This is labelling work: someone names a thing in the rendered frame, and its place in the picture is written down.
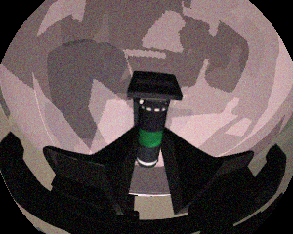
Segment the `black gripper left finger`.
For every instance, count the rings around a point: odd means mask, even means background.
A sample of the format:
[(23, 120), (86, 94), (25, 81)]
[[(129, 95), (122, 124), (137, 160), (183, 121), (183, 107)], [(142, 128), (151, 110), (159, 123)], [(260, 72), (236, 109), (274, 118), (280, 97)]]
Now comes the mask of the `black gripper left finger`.
[(124, 215), (138, 156), (139, 132), (139, 125), (135, 125), (93, 155), (65, 151), (53, 145), (46, 145), (42, 153), (54, 173), (100, 188), (115, 207), (116, 214)]

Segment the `black cylindrical battery with green band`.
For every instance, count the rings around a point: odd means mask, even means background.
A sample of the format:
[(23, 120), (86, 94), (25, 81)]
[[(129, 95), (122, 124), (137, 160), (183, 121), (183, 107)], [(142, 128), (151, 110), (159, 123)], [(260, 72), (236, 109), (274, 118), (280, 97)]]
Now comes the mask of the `black cylindrical battery with green band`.
[(143, 98), (139, 106), (139, 149), (138, 164), (153, 168), (157, 164), (163, 129), (165, 129), (167, 102)]

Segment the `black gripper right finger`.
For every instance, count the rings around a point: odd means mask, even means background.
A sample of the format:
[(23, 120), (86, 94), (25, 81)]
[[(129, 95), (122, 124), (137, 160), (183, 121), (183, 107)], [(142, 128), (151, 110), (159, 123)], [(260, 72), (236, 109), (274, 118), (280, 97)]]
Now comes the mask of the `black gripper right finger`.
[(244, 151), (213, 157), (167, 128), (163, 129), (161, 152), (174, 215), (188, 212), (187, 207), (196, 202), (218, 176), (245, 167), (255, 156), (253, 151)]

